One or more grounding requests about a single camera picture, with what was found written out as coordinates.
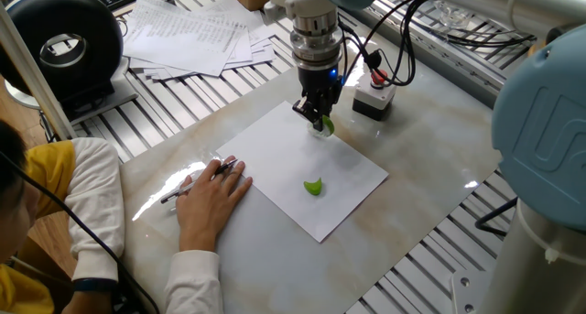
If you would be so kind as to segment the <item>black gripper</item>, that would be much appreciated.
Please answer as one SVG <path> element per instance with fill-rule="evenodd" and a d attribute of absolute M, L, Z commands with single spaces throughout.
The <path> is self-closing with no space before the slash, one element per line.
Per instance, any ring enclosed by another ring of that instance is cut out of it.
<path fill-rule="evenodd" d="M 338 65 L 323 70 L 298 68 L 298 79 L 302 86 L 301 99 L 293 104 L 292 110 L 312 123 L 316 132 L 322 132 L 323 115 L 330 115 L 342 91 Z"/>

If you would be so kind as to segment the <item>person's right hand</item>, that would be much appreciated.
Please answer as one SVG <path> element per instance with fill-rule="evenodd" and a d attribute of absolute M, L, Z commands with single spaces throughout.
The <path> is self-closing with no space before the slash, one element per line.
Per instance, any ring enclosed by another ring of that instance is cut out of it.
<path fill-rule="evenodd" d="M 221 165 L 220 160 L 212 160 L 195 180 L 193 187 L 176 200 L 181 252 L 214 252 L 218 235 L 235 206 L 252 186 L 251 177 L 238 185 L 245 169 L 243 161 L 216 175 Z"/>

